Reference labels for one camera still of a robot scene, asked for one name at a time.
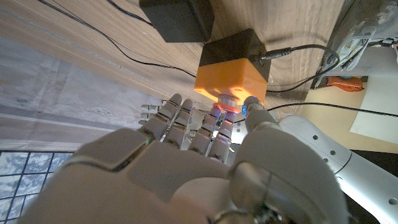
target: wooden table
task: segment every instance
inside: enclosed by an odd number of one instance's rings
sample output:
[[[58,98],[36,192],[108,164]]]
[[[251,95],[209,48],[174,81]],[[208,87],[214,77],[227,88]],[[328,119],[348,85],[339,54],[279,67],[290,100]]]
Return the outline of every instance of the wooden table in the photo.
[[[122,14],[105,0],[47,1],[68,9],[117,40],[125,46],[121,49],[137,60],[173,65],[196,73],[202,43],[165,43],[153,27]],[[146,18],[138,0],[114,1]],[[212,0],[211,3],[215,12],[211,40],[252,28],[266,49],[274,50],[302,44],[326,45],[343,0]],[[212,104],[210,99],[193,91],[193,77],[178,70],[133,62],[101,34],[38,1],[2,0],[0,8],[1,35],[7,38],[161,99],[180,93],[198,106],[206,108]],[[302,50],[273,60],[269,89],[284,89],[290,86],[283,85],[312,76],[322,55],[321,50]],[[268,94],[266,107],[303,101],[308,89],[309,84],[285,94]],[[298,109],[290,107],[280,111],[296,113]]]

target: window grid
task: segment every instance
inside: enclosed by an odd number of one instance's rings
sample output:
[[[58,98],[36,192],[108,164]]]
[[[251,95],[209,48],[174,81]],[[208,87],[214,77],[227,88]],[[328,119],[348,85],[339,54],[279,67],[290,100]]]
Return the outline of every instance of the window grid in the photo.
[[[44,187],[44,185],[45,185],[45,183],[47,181],[47,178],[49,178],[49,174],[53,173],[54,169],[52,169],[52,165],[53,165],[54,157],[56,155],[58,155],[56,166],[59,166],[61,163],[63,163],[67,159],[67,157],[71,156],[71,154],[73,153],[71,151],[0,151],[0,160],[2,159],[2,156],[4,156],[4,153],[7,153],[7,154],[9,154],[9,153],[18,154],[19,153],[19,154],[21,154],[21,152],[27,153],[27,157],[26,157],[25,162],[23,164],[22,171],[21,172],[15,172],[15,173],[12,173],[12,174],[1,174],[0,175],[0,178],[2,178],[2,177],[19,176],[19,180],[17,181],[17,185],[16,185],[16,188],[14,190],[13,195],[12,196],[6,196],[6,197],[3,197],[3,195],[0,196],[0,201],[11,199],[11,202],[9,204],[9,208],[7,210],[7,213],[6,213],[6,217],[5,218],[3,218],[4,216],[1,217],[0,218],[0,223],[7,224],[8,221],[13,221],[13,223],[14,223],[14,221],[16,221],[19,218],[19,216],[22,215],[22,212],[24,212],[24,207],[25,207],[25,203],[27,202],[27,197],[29,197],[29,200],[30,200],[29,203],[31,203],[31,200],[34,200],[33,197],[37,196],[43,190],[43,187]],[[26,172],[27,166],[30,165],[29,159],[32,158],[31,157],[32,154],[40,154],[40,155],[51,154],[50,162],[48,164],[48,167],[47,167],[46,171],[43,171],[43,172]],[[45,175],[44,180],[41,183],[41,186],[39,186],[40,187],[39,192],[27,193],[27,194],[18,194],[18,191],[19,191],[19,189],[21,187],[21,182],[23,182],[22,178],[24,176],[33,177],[34,175]],[[12,209],[14,207],[14,202],[16,201],[16,198],[21,198],[21,197],[23,197],[24,199],[23,199],[21,207],[18,208],[17,217],[10,217]]]

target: orange block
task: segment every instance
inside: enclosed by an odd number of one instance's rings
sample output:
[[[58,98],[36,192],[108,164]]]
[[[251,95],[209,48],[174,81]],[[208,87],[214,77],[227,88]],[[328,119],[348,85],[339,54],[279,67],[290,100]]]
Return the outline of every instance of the orange block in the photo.
[[[248,96],[256,96],[264,104],[267,81],[247,58],[200,66],[194,90],[217,101],[219,95],[229,95],[243,105]]]

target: robot finger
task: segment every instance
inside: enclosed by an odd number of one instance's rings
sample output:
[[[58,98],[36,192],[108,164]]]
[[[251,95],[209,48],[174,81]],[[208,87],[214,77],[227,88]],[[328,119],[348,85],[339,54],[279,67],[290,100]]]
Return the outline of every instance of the robot finger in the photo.
[[[227,112],[225,114],[224,121],[221,124],[217,137],[211,145],[208,157],[226,163],[229,153],[229,145],[231,144],[231,133],[234,127],[235,117],[236,115],[232,112]]]
[[[272,126],[273,128],[280,129],[278,122],[261,105],[260,101],[255,96],[249,96],[245,99],[243,111],[248,131],[254,131],[261,126]]]
[[[189,117],[192,111],[192,100],[185,100],[182,104],[181,110],[178,113],[173,125],[168,131],[163,142],[173,144],[177,149],[181,148],[182,140],[187,130]]]
[[[216,126],[220,114],[221,110],[219,108],[213,107],[210,110],[209,115],[206,117],[202,127],[198,130],[188,150],[195,151],[202,155],[206,154],[211,137],[213,136],[214,127]]]
[[[160,140],[166,132],[167,126],[173,119],[175,112],[180,106],[182,97],[174,94],[167,103],[159,109],[157,114],[148,120],[138,131],[147,134],[151,140]]]

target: black box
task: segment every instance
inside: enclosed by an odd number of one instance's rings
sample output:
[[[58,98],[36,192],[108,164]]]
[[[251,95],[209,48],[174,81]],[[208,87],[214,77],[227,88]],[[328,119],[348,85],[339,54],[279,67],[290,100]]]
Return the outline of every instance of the black box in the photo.
[[[261,60],[266,53],[255,31],[246,29],[237,34],[205,44],[201,52],[199,67],[214,63],[247,58],[268,82],[271,60]]]
[[[140,0],[140,8],[166,42],[206,42],[213,29],[209,0]]]

